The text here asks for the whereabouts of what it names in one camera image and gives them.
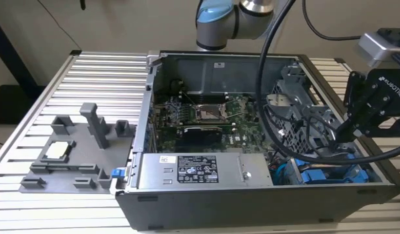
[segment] green circuit board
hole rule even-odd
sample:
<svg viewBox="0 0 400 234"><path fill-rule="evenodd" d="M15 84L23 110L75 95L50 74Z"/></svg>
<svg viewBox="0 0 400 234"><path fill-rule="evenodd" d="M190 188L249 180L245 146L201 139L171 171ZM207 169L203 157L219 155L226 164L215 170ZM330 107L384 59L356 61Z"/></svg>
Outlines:
<svg viewBox="0 0 400 234"><path fill-rule="evenodd" d="M187 104L171 98L154 108L158 153L266 153L271 149L253 101L243 95L229 95L222 104ZM181 142L187 128L219 129L222 137L210 144L186 146Z"/></svg>

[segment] warning label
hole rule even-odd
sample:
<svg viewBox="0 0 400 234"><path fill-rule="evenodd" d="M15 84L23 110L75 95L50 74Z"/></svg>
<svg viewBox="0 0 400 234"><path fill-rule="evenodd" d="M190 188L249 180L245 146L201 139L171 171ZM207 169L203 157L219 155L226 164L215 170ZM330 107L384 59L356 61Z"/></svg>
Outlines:
<svg viewBox="0 0 400 234"><path fill-rule="evenodd" d="M215 156L178 156L179 183L219 183Z"/></svg>

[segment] slotted aluminum surface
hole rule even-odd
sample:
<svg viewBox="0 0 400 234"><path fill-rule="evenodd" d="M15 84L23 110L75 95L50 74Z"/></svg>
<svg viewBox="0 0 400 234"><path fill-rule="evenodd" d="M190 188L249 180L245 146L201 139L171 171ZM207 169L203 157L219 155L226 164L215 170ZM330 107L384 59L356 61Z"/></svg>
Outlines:
<svg viewBox="0 0 400 234"><path fill-rule="evenodd" d="M314 58L312 62L342 98L349 74L345 65L333 59ZM146 55L140 54L83 52L67 60L36 113L30 113L31 118L20 123L0 150L1 233L136 233L111 195L22 194L18 188L52 133L48 124L56 114L68 114L74 122L83 122L78 108L83 102L95 102L98 114L107 122L127 119L136 123L147 75L144 65ZM384 151L400 146L400 138L374 141ZM400 171L400 156L392 163ZM179 233L400 234L400 195L385 204L364 207L338 224L179 230Z"/></svg>

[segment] barcode sticker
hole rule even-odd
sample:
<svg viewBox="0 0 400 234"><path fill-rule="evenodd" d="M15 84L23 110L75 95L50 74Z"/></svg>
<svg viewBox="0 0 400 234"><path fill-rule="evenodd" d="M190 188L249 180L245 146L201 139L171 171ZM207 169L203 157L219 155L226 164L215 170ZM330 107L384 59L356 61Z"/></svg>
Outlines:
<svg viewBox="0 0 400 234"><path fill-rule="evenodd" d="M177 162L175 156L162 155L159 157L159 163L175 163L175 162Z"/></svg>

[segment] blue cable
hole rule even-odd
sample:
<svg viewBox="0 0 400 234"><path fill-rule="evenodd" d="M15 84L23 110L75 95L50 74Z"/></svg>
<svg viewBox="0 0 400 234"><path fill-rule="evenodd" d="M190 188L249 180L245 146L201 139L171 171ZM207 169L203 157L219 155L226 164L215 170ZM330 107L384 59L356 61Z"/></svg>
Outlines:
<svg viewBox="0 0 400 234"><path fill-rule="evenodd" d="M277 183L278 183L278 180L279 180L279 178L281 178L279 173L281 173L282 169L285 168L285 166L286 166L286 163L284 163L284 164L277 168L275 176L274 176L274 181L275 181Z"/></svg>

